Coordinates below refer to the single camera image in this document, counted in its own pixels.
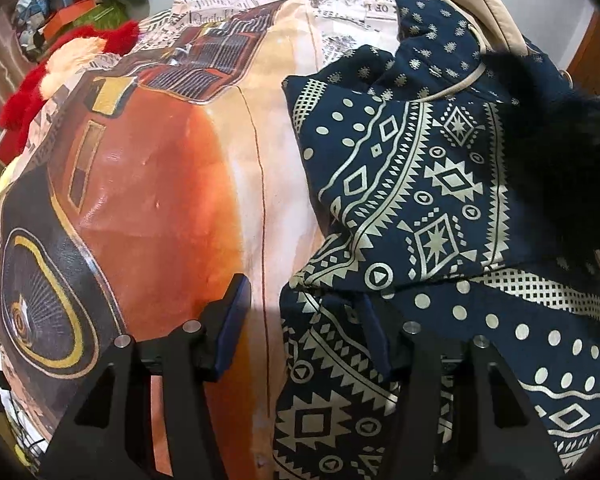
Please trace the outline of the orange box on pile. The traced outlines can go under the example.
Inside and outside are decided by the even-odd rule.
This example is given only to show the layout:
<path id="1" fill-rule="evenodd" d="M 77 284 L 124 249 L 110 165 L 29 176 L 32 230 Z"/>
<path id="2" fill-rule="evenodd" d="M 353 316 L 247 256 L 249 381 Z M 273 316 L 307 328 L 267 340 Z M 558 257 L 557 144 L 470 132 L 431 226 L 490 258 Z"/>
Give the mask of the orange box on pile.
<path id="1" fill-rule="evenodd" d="M 65 26 L 72 24 L 82 15 L 94 9 L 94 0 L 81 0 L 55 12 L 42 28 L 45 40 L 50 41 Z"/>

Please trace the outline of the green patterned storage box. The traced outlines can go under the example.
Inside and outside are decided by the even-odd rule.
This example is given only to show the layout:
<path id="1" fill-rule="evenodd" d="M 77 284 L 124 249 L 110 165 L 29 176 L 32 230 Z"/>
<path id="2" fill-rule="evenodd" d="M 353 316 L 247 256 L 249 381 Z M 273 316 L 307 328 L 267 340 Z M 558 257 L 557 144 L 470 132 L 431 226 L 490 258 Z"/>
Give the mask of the green patterned storage box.
<path id="1" fill-rule="evenodd" d="M 117 2 L 101 3 L 72 22 L 73 27 L 93 26 L 98 30 L 116 29 L 129 21 L 122 4 Z"/>

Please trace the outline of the printed newspaper pattern bedspread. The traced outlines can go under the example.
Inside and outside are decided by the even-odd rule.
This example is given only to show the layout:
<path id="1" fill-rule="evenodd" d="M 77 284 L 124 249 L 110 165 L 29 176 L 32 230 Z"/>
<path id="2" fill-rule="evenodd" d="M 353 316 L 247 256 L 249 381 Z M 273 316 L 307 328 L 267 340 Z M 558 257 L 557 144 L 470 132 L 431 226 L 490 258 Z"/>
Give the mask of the printed newspaper pattern bedspread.
<path id="1" fill-rule="evenodd" d="M 0 179 L 0 404 L 30 464 L 117 336 L 166 335 L 245 274 L 207 390 L 230 478 L 274 472 L 278 297 L 322 244 L 282 84 L 396 43 L 390 0 L 178 0 L 58 87 Z"/>

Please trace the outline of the navy patterned hooded garment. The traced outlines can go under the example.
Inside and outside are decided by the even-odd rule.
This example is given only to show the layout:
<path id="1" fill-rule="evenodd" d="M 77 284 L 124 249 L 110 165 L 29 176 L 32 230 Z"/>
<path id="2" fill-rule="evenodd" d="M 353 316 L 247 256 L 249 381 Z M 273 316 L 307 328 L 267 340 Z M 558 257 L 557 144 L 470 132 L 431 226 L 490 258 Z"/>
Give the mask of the navy patterned hooded garment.
<path id="1" fill-rule="evenodd" d="M 329 228 L 280 293 L 275 477 L 381 479 L 400 386 L 367 348 L 369 296 L 385 321 L 486 336 L 540 416 L 559 479 L 600 479 L 600 249 L 503 264 L 505 93 L 483 57 L 552 61 L 501 0 L 390 1 L 394 52 L 359 47 L 283 84 Z"/>

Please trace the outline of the brown wooden door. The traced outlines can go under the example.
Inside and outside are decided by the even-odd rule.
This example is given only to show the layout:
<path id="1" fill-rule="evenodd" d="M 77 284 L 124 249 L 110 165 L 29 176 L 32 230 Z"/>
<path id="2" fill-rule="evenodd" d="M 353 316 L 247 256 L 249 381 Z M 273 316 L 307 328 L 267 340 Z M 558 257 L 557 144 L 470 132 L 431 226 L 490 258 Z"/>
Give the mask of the brown wooden door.
<path id="1" fill-rule="evenodd" d="M 578 89 L 600 96 L 600 12 L 593 13 L 567 73 Z"/>

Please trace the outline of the red plush toy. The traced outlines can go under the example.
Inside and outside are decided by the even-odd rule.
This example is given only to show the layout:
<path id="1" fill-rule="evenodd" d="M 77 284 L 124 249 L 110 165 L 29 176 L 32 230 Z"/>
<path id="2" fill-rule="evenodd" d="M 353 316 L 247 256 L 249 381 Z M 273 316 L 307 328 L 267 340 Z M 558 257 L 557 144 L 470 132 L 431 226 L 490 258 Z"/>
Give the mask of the red plush toy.
<path id="1" fill-rule="evenodd" d="M 26 147 L 29 127 L 45 103 L 101 54 L 126 55 L 136 45 L 140 25 L 128 21 L 115 29 L 83 25 L 62 35 L 50 55 L 27 73 L 0 113 L 0 162 L 8 165 Z"/>

